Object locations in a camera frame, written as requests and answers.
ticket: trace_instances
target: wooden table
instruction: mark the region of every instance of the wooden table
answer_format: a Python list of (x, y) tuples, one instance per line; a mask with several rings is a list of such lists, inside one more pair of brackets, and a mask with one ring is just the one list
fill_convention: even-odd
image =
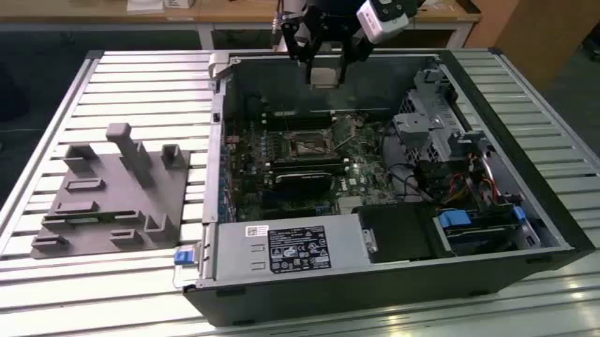
[[(149, 15), (128, 14), (128, 0), (0, 0), (2, 31), (196, 30), (205, 49), (214, 49), (213, 31), (272, 29), (277, 0), (197, 0), (190, 9)], [(451, 30), (450, 48), (459, 48), (480, 14), (458, 0), (423, 7), (408, 29)]]

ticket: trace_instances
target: motherboard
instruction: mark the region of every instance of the motherboard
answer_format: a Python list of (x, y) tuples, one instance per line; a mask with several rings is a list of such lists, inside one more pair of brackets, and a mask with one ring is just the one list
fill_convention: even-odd
[(226, 138), (237, 220), (352, 213), (398, 201), (379, 153), (385, 123), (365, 112), (264, 113)]

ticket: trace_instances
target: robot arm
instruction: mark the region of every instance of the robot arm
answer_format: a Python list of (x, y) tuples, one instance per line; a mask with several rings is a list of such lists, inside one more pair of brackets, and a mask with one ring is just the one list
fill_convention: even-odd
[(339, 83), (343, 84), (348, 65), (365, 61), (376, 44), (404, 30), (423, 2), (281, 0), (276, 22), (281, 22), (291, 59), (307, 64), (307, 82), (312, 83), (313, 60), (324, 42), (341, 43)]

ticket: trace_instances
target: barcode sticker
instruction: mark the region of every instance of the barcode sticker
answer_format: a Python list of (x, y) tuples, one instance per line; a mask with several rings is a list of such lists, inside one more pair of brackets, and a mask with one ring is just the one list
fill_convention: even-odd
[(269, 226), (247, 226), (248, 237), (267, 237)]

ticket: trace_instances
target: white paper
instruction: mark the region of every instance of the white paper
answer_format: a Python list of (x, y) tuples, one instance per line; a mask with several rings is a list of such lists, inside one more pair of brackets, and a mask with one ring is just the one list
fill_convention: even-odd
[(128, 0), (128, 14), (164, 13), (162, 0)]

